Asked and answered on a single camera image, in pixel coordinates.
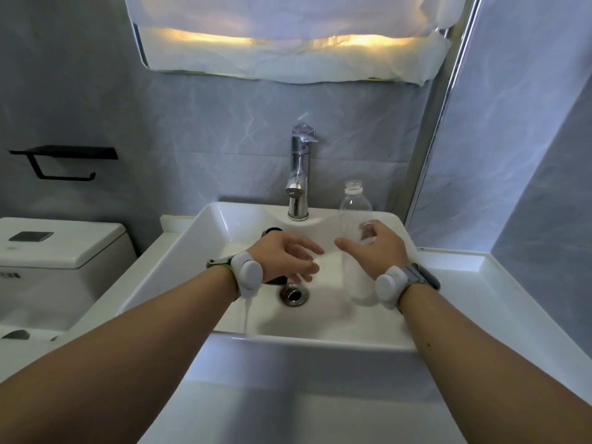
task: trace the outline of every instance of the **white countertop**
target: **white countertop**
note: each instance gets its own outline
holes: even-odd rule
[[[180,233],[165,232],[55,342],[0,340],[0,380],[113,318]],[[443,295],[467,316],[592,402],[592,361],[487,254],[422,254]],[[446,405],[296,393],[186,378],[146,432],[143,444],[464,442]]]

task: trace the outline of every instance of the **faucet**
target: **faucet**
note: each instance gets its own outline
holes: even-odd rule
[[[310,144],[315,141],[315,130],[305,122],[292,126],[291,167],[286,193],[290,196],[288,217],[293,221],[308,218]]]

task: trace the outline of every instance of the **hand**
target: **hand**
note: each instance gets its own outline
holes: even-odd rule
[[[366,236],[375,236],[376,239],[371,245],[359,245],[347,238],[336,238],[335,246],[347,252],[358,261],[362,269],[374,280],[384,273],[391,266],[399,268],[409,265],[411,261],[407,256],[405,242],[395,232],[378,220],[372,220],[372,228]]]
[[[309,238],[277,230],[258,239],[247,252],[263,268],[263,282],[279,276],[288,276],[294,282],[300,283],[299,274],[305,281],[311,282],[311,274],[319,272],[319,266],[304,249],[316,254],[325,253],[321,246]]]

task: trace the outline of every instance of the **transparent bottle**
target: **transparent bottle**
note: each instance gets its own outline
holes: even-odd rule
[[[373,238],[363,235],[364,224],[372,220],[372,204],[364,196],[360,180],[345,183],[345,197],[339,206],[339,222],[342,237],[366,245]],[[343,286],[351,300],[360,306],[373,306],[378,303],[374,293],[374,281],[364,272],[358,262],[349,254],[342,254]]]

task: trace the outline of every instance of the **person's left hand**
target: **person's left hand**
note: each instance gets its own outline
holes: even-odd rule
[[[325,253],[323,248],[310,238],[272,230],[258,239],[247,252],[263,268],[263,282],[279,276],[288,276],[294,282],[300,283],[299,275],[310,282],[313,280],[312,275],[319,272],[319,266],[313,262],[313,257],[305,249],[315,254]]]

